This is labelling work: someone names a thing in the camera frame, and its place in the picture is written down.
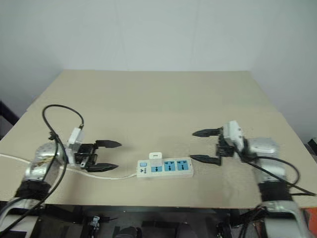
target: table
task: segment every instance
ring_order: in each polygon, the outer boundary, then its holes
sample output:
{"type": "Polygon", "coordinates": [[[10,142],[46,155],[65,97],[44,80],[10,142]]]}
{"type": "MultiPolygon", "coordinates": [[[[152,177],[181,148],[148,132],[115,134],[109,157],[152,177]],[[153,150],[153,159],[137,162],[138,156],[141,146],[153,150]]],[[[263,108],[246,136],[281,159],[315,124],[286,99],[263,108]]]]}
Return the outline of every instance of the table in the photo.
{"type": "MultiPolygon", "coordinates": [[[[41,111],[48,104],[78,110],[85,119],[84,143],[110,139],[122,147],[99,149],[98,162],[119,168],[96,173],[120,177],[135,173],[136,163],[150,152],[164,158],[215,154],[217,138],[191,134],[237,120],[246,138],[271,137],[280,145],[280,158],[302,173],[299,185],[317,191],[317,165],[285,118],[270,103],[249,72],[127,72],[64,70],[28,108],[0,141],[0,153],[34,158],[48,141],[41,111]]],[[[65,142],[80,120],[53,108],[48,119],[65,142]]],[[[0,157],[0,200],[18,188],[25,163],[0,157]]],[[[260,203],[252,169],[236,158],[223,165],[193,161],[194,177],[183,179],[102,180],[67,172],[47,200],[54,204],[107,206],[163,206],[195,208],[251,208],[260,203]]],[[[287,168],[288,178],[294,173],[287,168]]],[[[317,206],[315,197],[296,197],[301,207],[317,206]]]]}

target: white wall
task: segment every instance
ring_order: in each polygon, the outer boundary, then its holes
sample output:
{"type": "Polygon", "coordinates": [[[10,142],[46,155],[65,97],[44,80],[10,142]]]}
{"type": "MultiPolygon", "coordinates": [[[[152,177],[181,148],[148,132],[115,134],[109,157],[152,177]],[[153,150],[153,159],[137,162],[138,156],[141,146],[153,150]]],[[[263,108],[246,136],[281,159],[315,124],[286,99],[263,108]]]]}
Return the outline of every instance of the white wall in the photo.
{"type": "Polygon", "coordinates": [[[288,0],[252,74],[303,142],[317,136],[317,1],[288,0]]]}
{"type": "MultiPolygon", "coordinates": [[[[311,34],[304,10],[315,0],[1,0],[0,98],[19,116],[63,68],[97,70],[251,70],[300,136],[306,133],[292,120],[309,97],[302,90],[298,104],[285,106],[277,97],[291,95],[290,66],[308,68],[304,85],[315,72],[313,62],[292,59],[274,72],[276,58],[287,51],[291,30],[283,29],[283,14],[294,27],[311,34]]],[[[290,48],[313,40],[296,37],[290,48]]],[[[301,56],[316,53],[305,46],[301,56]]]]}

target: white power strip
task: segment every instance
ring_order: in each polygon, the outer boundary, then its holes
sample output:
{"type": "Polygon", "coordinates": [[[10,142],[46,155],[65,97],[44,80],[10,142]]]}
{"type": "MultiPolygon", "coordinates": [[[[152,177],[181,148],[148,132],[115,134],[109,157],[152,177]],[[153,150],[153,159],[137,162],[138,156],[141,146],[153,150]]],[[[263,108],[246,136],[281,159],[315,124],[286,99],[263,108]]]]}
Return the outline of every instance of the white power strip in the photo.
{"type": "Polygon", "coordinates": [[[138,178],[176,179],[191,178],[193,175],[192,161],[188,157],[163,159],[163,165],[158,167],[151,167],[150,160],[138,161],[138,178]]]}

